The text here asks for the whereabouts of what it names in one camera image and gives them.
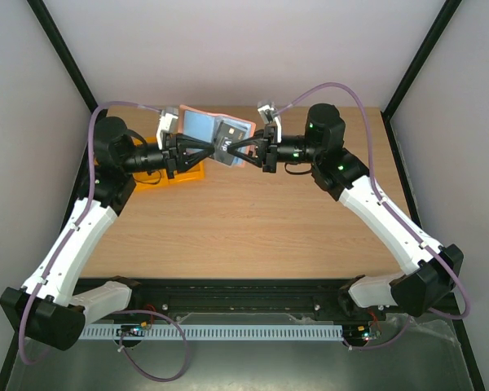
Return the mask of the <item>tan leather card holder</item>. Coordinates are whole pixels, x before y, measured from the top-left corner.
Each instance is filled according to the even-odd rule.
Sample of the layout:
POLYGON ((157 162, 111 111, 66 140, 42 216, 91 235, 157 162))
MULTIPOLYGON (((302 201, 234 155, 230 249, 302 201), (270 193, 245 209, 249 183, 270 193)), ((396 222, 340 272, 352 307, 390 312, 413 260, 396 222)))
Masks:
MULTIPOLYGON (((179 106, 180 122, 178 131, 185 135, 197 138, 214 145, 214 135, 222 121, 246 131, 245 139, 253 136, 256 124, 235 116, 214 113, 191 108, 186 105, 179 106)), ((235 164, 227 167, 243 167, 245 162, 236 157, 235 164)))

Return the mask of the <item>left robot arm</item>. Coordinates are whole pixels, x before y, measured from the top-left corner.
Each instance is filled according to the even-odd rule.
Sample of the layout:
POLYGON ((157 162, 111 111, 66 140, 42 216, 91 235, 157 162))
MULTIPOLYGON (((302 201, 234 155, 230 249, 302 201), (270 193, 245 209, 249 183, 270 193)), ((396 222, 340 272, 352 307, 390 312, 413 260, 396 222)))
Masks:
POLYGON ((211 143, 165 133, 148 142, 119 117, 107 116, 92 128, 90 172, 72 214, 41 265, 20 288, 7 288, 0 305, 19 342, 69 349, 85 326, 125 310, 136 283, 117 277, 82 294, 74 289, 82 270, 132 195, 137 173, 164 170, 169 178, 214 153, 211 143))

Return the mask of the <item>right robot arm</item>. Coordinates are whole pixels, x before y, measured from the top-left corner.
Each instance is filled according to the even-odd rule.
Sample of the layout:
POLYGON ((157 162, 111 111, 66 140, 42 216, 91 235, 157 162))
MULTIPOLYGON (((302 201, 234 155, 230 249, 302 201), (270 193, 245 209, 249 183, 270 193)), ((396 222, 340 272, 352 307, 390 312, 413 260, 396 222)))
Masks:
POLYGON ((373 306, 396 306, 419 317, 452 291, 463 253, 415 224, 381 189, 372 169, 345 148, 346 123, 335 106, 311 106, 305 133, 298 136, 281 135, 280 118, 270 106, 258 111, 265 127, 228 145, 227 152, 268 173, 274 173, 278 163, 310 164, 316 185, 357 215, 399 264, 396 274, 359 275, 344 285, 339 309, 345 317, 356 319, 373 306))

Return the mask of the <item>black vip credit card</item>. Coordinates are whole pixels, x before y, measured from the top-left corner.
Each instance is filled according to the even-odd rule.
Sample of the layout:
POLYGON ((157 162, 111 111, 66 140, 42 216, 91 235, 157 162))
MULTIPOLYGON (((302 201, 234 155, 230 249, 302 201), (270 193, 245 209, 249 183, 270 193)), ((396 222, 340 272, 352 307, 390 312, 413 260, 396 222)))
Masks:
POLYGON ((214 154, 212 158, 218 163, 233 166, 236 158, 227 150, 233 143, 245 139, 246 131, 222 121, 214 135, 214 154))

